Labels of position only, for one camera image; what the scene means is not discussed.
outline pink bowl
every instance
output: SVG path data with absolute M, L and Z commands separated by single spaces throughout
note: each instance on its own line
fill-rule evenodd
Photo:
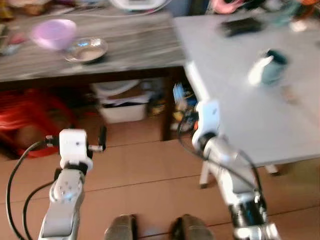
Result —
M 35 26 L 30 38 L 40 47 L 59 51 L 71 45 L 76 36 L 77 25 L 67 19 L 52 19 Z

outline marble countertop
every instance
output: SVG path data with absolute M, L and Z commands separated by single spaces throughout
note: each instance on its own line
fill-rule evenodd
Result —
M 103 61 L 89 65 L 70 63 L 61 53 L 42 49 L 28 40 L 16 54 L 0 56 L 0 86 L 14 81 L 161 69 L 179 67 L 185 63 L 172 16 L 166 11 L 121 17 L 94 16 L 107 16 L 107 9 L 85 14 L 88 15 L 29 17 L 11 22 L 10 26 L 19 27 L 28 35 L 33 26 L 45 20 L 72 20 L 77 24 L 77 37 L 100 37 L 108 43 Z

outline gray table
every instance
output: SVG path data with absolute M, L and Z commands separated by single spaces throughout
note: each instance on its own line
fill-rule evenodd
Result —
M 217 32 L 228 16 L 175 19 L 188 60 L 189 81 L 199 100 L 217 98 L 221 130 L 258 166 L 320 157 L 320 32 L 296 33 L 269 24 L 258 33 L 225 38 Z M 271 21 L 272 16 L 261 16 Z M 248 72 L 259 52 L 278 49 L 290 65 L 277 86 L 252 86 Z M 298 99 L 287 103 L 281 86 Z
M 77 24 L 78 37 L 100 37 L 108 43 L 104 60 L 90 65 L 74 65 L 57 52 L 41 49 L 33 42 L 23 44 L 18 53 L 0 57 L 0 90 L 163 77 L 166 108 L 162 139 L 170 138 L 174 110 L 172 89 L 184 77 L 185 56 L 173 29 L 172 17 L 162 11 L 150 15 L 123 16 L 118 10 L 86 12 L 85 16 L 40 16 L 11 22 L 29 34 L 42 21 L 63 18 Z M 116 16 L 96 17 L 93 15 Z

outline wooden table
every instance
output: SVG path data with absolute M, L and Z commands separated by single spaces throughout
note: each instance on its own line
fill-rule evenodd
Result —
M 95 16 L 117 15 L 112 8 L 87 14 L 28 17 L 11 22 L 10 26 L 19 26 L 29 34 L 34 25 L 48 19 L 72 20 L 77 24 L 78 37 L 100 37 L 108 43 L 104 60 L 89 65 L 72 64 L 64 60 L 61 53 L 27 41 L 16 54 L 0 57 L 0 90 L 162 77 L 166 107 L 161 138 L 169 140 L 174 110 L 172 89 L 174 83 L 184 77 L 185 63 L 172 16 L 165 11 L 139 16 Z

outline cup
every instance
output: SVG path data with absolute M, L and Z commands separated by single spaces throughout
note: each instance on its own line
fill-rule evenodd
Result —
M 249 73 L 251 84 L 263 83 L 271 85 L 283 78 L 288 59 L 280 51 L 269 49 L 254 64 Z

